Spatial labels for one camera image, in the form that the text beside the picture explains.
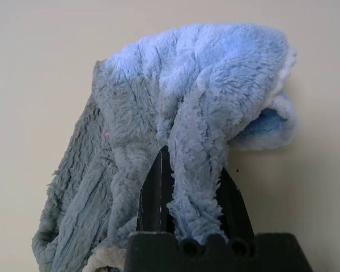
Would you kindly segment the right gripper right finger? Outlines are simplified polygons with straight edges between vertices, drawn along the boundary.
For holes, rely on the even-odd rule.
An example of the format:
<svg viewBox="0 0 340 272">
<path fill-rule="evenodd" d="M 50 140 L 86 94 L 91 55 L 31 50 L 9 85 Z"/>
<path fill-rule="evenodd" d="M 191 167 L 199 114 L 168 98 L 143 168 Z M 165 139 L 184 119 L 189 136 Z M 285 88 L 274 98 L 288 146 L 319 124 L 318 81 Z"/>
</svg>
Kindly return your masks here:
<svg viewBox="0 0 340 272">
<path fill-rule="evenodd" d="M 225 168 L 222 169 L 216 200 L 222 209 L 220 229 L 229 239 L 253 244 L 254 232 L 241 192 Z"/>
</svg>

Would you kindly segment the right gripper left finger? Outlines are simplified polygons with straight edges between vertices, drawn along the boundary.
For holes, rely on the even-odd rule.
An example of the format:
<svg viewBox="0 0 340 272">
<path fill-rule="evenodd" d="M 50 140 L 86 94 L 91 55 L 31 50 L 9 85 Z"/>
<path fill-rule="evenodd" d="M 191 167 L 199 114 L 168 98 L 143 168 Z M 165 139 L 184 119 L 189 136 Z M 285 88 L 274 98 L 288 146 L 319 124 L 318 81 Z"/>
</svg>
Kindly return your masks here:
<svg viewBox="0 0 340 272">
<path fill-rule="evenodd" d="M 157 154 L 141 188 L 137 231 L 174 233 L 173 216 L 167 207 L 172 200 L 175 183 L 172 174 L 168 147 L 164 146 Z"/>
</svg>

